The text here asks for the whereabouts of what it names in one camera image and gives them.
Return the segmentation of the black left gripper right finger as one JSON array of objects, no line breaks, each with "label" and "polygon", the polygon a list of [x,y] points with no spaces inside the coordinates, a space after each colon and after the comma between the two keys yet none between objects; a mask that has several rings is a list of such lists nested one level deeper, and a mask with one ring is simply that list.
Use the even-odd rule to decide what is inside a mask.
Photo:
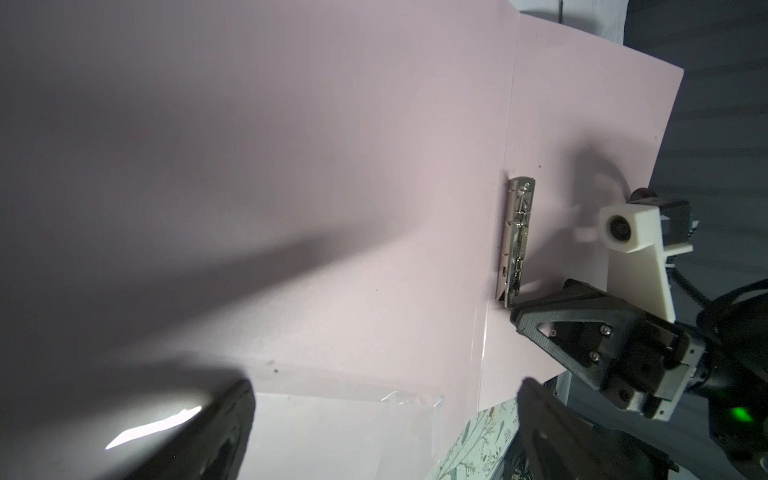
[{"label": "black left gripper right finger", "polygon": [[517,394],[522,446],[534,479],[667,479],[675,463],[625,432],[594,424],[532,378]]}]

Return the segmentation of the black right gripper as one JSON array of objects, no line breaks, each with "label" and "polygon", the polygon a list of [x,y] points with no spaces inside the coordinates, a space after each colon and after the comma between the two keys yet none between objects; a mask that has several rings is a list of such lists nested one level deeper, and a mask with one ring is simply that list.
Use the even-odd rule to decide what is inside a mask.
[{"label": "black right gripper", "polygon": [[648,420],[669,420],[709,375],[707,339],[696,328],[656,318],[636,326],[637,307],[574,279],[516,304],[510,321],[616,408]]}]

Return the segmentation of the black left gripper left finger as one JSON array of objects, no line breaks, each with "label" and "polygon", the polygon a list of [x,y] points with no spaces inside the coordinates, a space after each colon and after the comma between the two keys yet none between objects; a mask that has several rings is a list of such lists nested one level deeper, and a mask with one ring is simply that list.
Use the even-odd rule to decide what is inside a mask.
[{"label": "black left gripper left finger", "polygon": [[255,416],[243,379],[195,415],[178,435],[127,475],[129,479],[236,479]]}]

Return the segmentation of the pink file folder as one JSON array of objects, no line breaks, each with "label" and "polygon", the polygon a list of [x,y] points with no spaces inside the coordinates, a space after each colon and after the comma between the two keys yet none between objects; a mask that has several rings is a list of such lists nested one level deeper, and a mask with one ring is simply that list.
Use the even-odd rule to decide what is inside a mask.
[{"label": "pink file folder", "polygon": [[559,367],[496,298],[605,283],[682,70],[507,1],[5,1],[1,475],[122,479],[247,380],[165,474],[424,479]]}]

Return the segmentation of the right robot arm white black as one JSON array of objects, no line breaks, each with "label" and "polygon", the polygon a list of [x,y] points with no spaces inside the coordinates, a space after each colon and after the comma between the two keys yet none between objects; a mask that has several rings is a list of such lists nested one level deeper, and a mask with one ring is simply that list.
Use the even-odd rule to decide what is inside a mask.
[{"label": "right robot arm white black", "polygon": [[573,279],[510,321],[619,410],[666,421],[683,395],[706,399],[715,444],[746,478],[766,478],[766,281],[706,303],[694,326]]}]

